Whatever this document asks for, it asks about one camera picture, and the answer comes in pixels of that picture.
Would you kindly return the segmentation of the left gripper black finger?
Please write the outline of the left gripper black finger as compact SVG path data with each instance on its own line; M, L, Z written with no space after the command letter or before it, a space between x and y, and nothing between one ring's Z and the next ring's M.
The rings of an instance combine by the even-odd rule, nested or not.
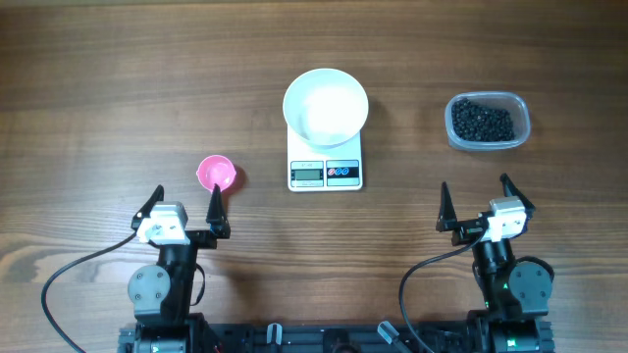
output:
M144 205L135 213L131 219L131 229L138 230L141 222L150 216L153 207L164 200L164 187L159 184Z
M231 237L231 226L222 199L222 190L217 183L214 184L211 192L206 223L216 238L229 239Z

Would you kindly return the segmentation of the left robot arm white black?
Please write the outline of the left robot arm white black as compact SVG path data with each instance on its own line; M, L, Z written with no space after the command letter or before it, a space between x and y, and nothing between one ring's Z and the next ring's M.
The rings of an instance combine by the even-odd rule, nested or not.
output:
M187 230L188 217L180 202L166 202L159 185L131 221L142 243L159 250L154 265L143 266L131 276L128 295L136 324L120 331L118 350L133 353L221 352L223 344L204 316L190 308L205 289L192 296L200 249L215 249L219 239L231 236L231 227L215 185L206 216L207 229Z

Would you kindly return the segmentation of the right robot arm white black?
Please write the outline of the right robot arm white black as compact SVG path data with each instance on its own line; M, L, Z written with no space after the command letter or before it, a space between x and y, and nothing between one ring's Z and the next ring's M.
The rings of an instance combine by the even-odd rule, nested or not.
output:
M553 352L549 313L553 290L552 266L536 257L514 256L511 240L524 234L536 211L534 204L510 177L499 178L503 196L471 220L457 218L446 183L436 230L450 231L451 243L468 245L472 272L485 308L472 310L461 322L463 346L468 352Z

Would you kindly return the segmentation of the pink scoop with blue handle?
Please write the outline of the pink scoop with blue handle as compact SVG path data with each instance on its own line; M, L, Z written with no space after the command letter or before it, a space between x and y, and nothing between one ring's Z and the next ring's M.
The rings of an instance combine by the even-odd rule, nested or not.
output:
M199 183L208 191L212 191L216 185L221 190L226 190L236 180L236 167L225 156L211 155L200 162L196 176Z

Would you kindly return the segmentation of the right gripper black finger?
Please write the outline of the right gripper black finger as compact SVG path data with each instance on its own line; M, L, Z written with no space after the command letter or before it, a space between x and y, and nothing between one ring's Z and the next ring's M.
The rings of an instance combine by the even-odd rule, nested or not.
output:
M515 186L514 182L507 174L499 177L502 184L503 193L506 197L515 196L522 202L527 216L533 216L536 211L535 205Z
M450 192L445 181L441 186L441 205L436 224L436 230L445 232L454 230L457 226L457 216L451 200Z

